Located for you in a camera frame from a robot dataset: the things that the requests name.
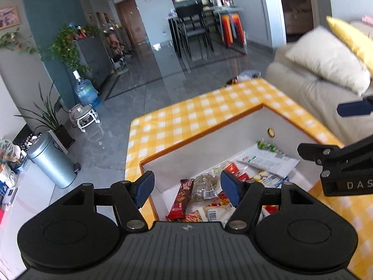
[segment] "yellow checkered tablecloth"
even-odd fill
[[[282,91],[264,79],[254,79],[134,119],[129,132],[126,179],[135,181],[141,175],[139,163],[146,157],[262,104],[287,118],[321,144],[343,146],[318,120]],[[372,280],[373,196],[326,198],[320,193],[318,199],[355,227],[359,246],[349,268],[360,278]],[[151,226],[154,215],[149,201],[141,213]]]

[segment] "barcode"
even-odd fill
[[[216,211],[215,210],[208,210],[207,214],[208,214],[208,216],[207,216],[208,220],[210,222],[214,222],[214,221],[218,220],[218,217],[216,216]]]
[[[203,192],[203,199],[211,199],[217,197],[217,193],[214,190]]]

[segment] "gray tile floor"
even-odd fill
[[[115,77],[116,82],[103,91],[106,100],[96,108],[101,123],[90,125],[86,133],[69,128],[76,140],[69,157],[80,162],[81,171],[69,187],[55,188],[51,202],[84,182],[107,188],[124,179],[128,134],[134,118],[223,87],[243,70],[257,69],[264,74],[273,61],[273,53],[255,46],[248,46],[244,54],[214,42],[211,52],[193,42],[191,51],[192,58],[183,54],[178,59],[172,46],[159,51],[146,45],[136,49],[128,61],[129,72]],[[110,207],[99,207],[98,211],[113,218]]]

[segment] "water bottle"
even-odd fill
[[[97,91],[93,87],[92,82],[87,79],[82,79],[78,71],[73,72],[76,78],[75,93],[83,105],[91,104],[96,107],[101,103],[100,98],[97,96]]]

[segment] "plant pot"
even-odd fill
[[[75,142],[75,139],[70,136],[63,125],[60,125],[56,130],[54,130],[54,133],[65,148],[69,148]]]

